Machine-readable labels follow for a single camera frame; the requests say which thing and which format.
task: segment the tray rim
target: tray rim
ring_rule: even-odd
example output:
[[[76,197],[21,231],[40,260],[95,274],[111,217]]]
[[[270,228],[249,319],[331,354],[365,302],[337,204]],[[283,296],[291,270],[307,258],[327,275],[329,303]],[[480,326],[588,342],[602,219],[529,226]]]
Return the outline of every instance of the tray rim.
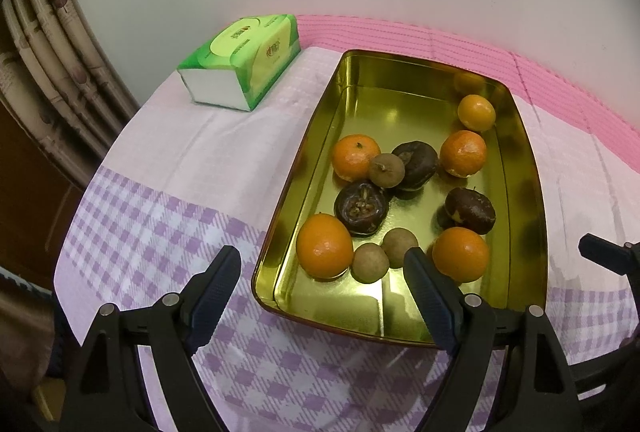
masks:
[[[507,91],[507,94],[511,97],[512,101],[514,101],[513,99],[513,94],[511,93],[511,90],[507,87],[507,85],[505,85],[504,83],[502,83],[500,80],[496,80],[495,78],[491,78],[490,76],[486,76],[483,75],[481,73],[476,73],[475,71],[470,71],[468,69],[465,68],[460,68],[458,66],[454,66],[452,64],[447,64],[446,62],[438,62],[437,60],[429,60],[429,59],[425,59],[425,58],[418,58],[418,57],[412,57],[412,56],[407,56],[407,55],[401,55],[401,54],[396,54],[396,53],[388,53],[388,52],[384,52],[384,51],[373,51],[373,50],[366,50],[366,49],[349,49],[347,51],[344,51],[342,53],[342,55],[340,56],[340,59],[338,60],[338,63],[334,69],[334,72],[331,76],[331,78],[329,79],[329,81],[327,82],[326,87],[324,88],[324,91],[322,92],[322,94],[320,95],[320,98],[318,99],[318,103],[316,104],[316,107],[314,108],[314,112],[312,113],[309,122],[306,124],[306,129],[305,132],[302,136],[302,139],[300,140],[300,144],[298,145],[298,149],[296,150],[296,155],[293,159],[293,162],[291,163],[291,167],[289,168],[289,173],[287,173],[287,178],[285,180],[284,186],[282,187],[282,191],[280,192],[280,195],[278,197],[278,203],[276,204],[276,209],[273,212],[273,215],[271,216],[271,221],[269,223],[269,227],[264,235],[264,240],[262,242],[262,246],[260,248],[260,253],[258,254],[258,259],[256,260],[255,266],[254,266],[254,272],[252,274],[251,277],[251,292],[252,295],[254,296],[254,299],[257,301],[257,303],[267,312],[280,316],[282,318],[288,319],[288,320],[292,320],[293,322],[297,322],[300,324],[304,324],[307,326],[310,326],[312,328],[315,329],[320,329],[329,333],[334,333],[334,334],[338,334],[338,335],[342,335],[342,336],[348,336],[350,338],[358,338],[361,340],[366,340],[369,342],[375,342],[375,343],[382,343],[382,344],[387,344],[387,345],[395,345],[395,346],[409,346],[409,347],[420,347],[420,348],[430,348],[430,349],[437,349],[438,346],[435,343],[429,343],[429,342],[418,342],[418,341],[414,341],[414,340],[405,340],[403,338],[386,338],[384,336],[375,336],[375,335],[370,335],[368,333],[362,333],[362,332],[358,332],[358,331],[350,331],[350,330],[344,330],[335,326],[331,326],[328,324],[323,324],[321,322],[316,322],[315,320],[309,320],[291,313],[287,313],[284,310],[280,309],[277,305],[277,303],[274,302],[275,306],[271,306],[269,304],[267,304],[262,297],[260,297],[260,295],[258,295],[257,292],[257,280],[258,280],[258,272],[260,270],[260,266],[262,265],[264,258],[266,256],[268,247],[269,247],[269,243],[271,242],[271,238],[273,237],[274,231],[275,231],[275,227],[276,227],[276,222],[278,220],[278,217],[280,215],[280,212],[282,211],[282,206],[284,205],[284,201],[287,197],[287,193],[289,191],[289,187],[291,186],[291,183],[293,181],[293,176],[294,176],[294,168],[295,165],[298,161],[298,158],[300,157],[300,152],[302,151],[302,146],[305,142],[306,136],[308,135],[309,129],[311,127],[311,123],[313,122],[316,113],[318,112],[318,108],[320,107],[320,103],[322,100],[322,96],[325,94],[325,92],[327,91],[327,89],[329,88],[329,86],[331,85],[331,83],[334,81],[335,75],[337,75],[338,70],[340,69],[340,66],[343,62],[344,59],[346,59],[347,57],[350,56],[362,56],[362,55],[366,55],[366,56],[371,56],[371,57],[385,57],[386,59],[388,59],[388,57],[392,57],[393,60],[402,60],[404,62],[407,63],[411,63],[411,64],[420,64],[420,62],[422,62],[422,64],[424,64],[424,62],[426,63],[434,63],[440,66],[447,66],[450,67],[454,70],[459,70],[462,72],[470,72],[479,76],[482,76],[484,78],[487,78],[489,80],[492,80],[494,82],[499,83],[500,85],[502,85],[505,90]],[[545,289],[544,289],[544,294],[543,294],[543,298],[544,298],[544,305],[546,306],[546,291],[548,288],[548,235],[547,235],[547,231],[546,231],[546,211],[544,209],[544,197],[542,195],[542,184],[540,183],[540,172],[538,171],[538,164],[536,163],[536,157],[535,154],[533,153],[533,148],[531,146],[531,142],[529,139],[529,135],[527,133],[527,129],[526,127],[524,127],[524,122],[522,122],[522,117],[520,115],[520,111],[518,109],[518,106],[516,105],[516,112],[518,114],[518,118],[520,119],[520,122],[522,123],[522,126],[524,128],[524,135],[526,137],[526,145],[529,147],[529,151],[531,153],[531,155],[533,156],[533,165],[535,167],[536,170],[536,183],[540,192],[540,203],[542,204],[541,208],[542,208],[542,215],[543,215],[543,221],[541,224],[541,228],[542,228],[542,237],[544,237],[542,239],[542,243],[543,243],[543,247],[544,247],[544,252],[546,255],[546,261],[544,264],[544,273],[545,273]],[[509,283],[508,283],[508,287],[507,287],[507,300],[509,299],[509,293],[511,291],[511,274],[510,274],[510,279],[509,279]]]

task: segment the green tissue package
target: green tissue package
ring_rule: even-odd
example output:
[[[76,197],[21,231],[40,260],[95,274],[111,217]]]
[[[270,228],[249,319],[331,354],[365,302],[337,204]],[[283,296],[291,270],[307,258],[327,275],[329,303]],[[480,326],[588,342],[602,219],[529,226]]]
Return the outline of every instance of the green tissue package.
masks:
[[[293,15],[246,17],[196,49],[178,72],[194,102],[254,110],[299,52]]]

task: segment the blue gripper pad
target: blue gripper pad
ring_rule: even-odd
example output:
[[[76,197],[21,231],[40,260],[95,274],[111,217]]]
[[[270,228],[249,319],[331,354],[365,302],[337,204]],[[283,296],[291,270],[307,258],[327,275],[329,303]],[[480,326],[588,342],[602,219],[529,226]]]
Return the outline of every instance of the blue gripper pad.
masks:
[[[436,345],[454,354],[462,328],[462,293],[420,248],[404,256],[404,280]]]
[[[233,246],[223,246],[203,273],[194,275],[181,293],[184,303],[180,319],[189,332],[184,340],[188,354],[211,341],[213,332],[240,278],[240,253]]]
[[[578,243],[578,250],[584,258],[618,275],[631,273],[640,266],[630,248],[618,246],[595,235],[583,235]]]

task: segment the brown wooden panel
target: brown wooden panel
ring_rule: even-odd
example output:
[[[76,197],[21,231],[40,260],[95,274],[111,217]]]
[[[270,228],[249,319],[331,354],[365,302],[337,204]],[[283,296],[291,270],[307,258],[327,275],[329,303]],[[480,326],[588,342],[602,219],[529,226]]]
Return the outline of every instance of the brown wooden panel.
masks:
[[[0,266],[51,289],[81,197],[0,105]]]

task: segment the purple checkered pattern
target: purple checkered pattern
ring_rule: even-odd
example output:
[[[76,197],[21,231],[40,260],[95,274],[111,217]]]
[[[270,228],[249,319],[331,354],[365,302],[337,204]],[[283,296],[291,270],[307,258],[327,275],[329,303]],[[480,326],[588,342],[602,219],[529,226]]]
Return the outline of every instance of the purple checkered pattern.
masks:
[[[413,430],[446,355],[353,340],[265,312],[250,291],[263,239],[262,229],[101,167],[61,260],[72,261],[100,300],[128,309],[180,290],[231,244],[242,256],[242,277],[213,340],[194,357],[207,390],[298,430]],[[627,291],[550,287],[546,309],[571,362],[617,347],[636,323]],[[487,418],[500,359],[496,352],[470,430]]]

